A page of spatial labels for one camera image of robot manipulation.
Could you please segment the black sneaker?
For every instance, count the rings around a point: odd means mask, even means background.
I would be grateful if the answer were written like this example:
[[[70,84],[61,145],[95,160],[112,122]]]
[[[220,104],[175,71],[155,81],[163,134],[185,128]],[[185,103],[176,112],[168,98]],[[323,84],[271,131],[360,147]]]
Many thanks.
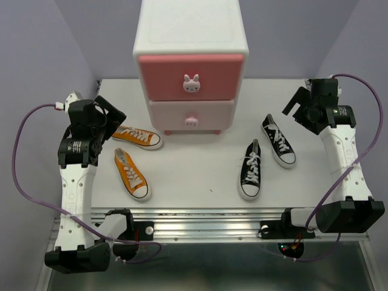
[[[261,190],[261,148],[257,139],[247,147],[238,178],[238,191],[242,199],[253,201]]]
[[[270,143],[275,161],[285,169],[293,168],[296,165],[296,154],[270,113],[262,122],[262,130]]]

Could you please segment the light pink drawer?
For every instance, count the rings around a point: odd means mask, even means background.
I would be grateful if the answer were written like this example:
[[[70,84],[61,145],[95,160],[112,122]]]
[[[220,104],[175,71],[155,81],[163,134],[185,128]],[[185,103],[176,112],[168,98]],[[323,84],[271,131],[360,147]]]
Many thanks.
[[[234,101],[149,102],[152,126],[160,131],[225,130],[234,112]]]

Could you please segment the dark pink drawer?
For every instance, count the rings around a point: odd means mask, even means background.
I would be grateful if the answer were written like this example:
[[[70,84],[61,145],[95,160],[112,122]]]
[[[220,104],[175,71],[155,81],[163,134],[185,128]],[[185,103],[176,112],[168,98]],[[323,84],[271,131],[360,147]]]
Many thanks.
[[[151,101],[223,101],[237,94],[244,55],[145,55],[138,61]]]

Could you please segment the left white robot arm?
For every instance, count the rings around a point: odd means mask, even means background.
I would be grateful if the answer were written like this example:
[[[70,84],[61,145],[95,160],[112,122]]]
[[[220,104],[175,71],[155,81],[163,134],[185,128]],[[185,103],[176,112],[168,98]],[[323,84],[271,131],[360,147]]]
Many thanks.
[[[129,209],[110,210],[99,226],[92,223],[92,188],[102,145],[126,116],[102,96],[82,99],[72,92],[64,103],[70,119],[58,149],[62,181],[59,232],[44,263],[69,273],[104,272],[112,247],[135,235]]]

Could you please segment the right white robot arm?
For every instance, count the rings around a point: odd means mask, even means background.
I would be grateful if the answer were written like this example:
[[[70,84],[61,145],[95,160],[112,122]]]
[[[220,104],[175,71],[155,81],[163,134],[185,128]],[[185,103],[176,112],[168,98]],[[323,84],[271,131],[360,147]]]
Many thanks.
[[[329,81],[318,79],[310,88],[300,87],[282,113],[318,135],[324,144],[333,181],[331,202],[311,207],[286,208],[279,220],[262,221],[262,239],[314,238],[314,232],[364,233],[385,212],[383,202],[373,198],[358,160],[354,112],[338,103],[338,90]]]

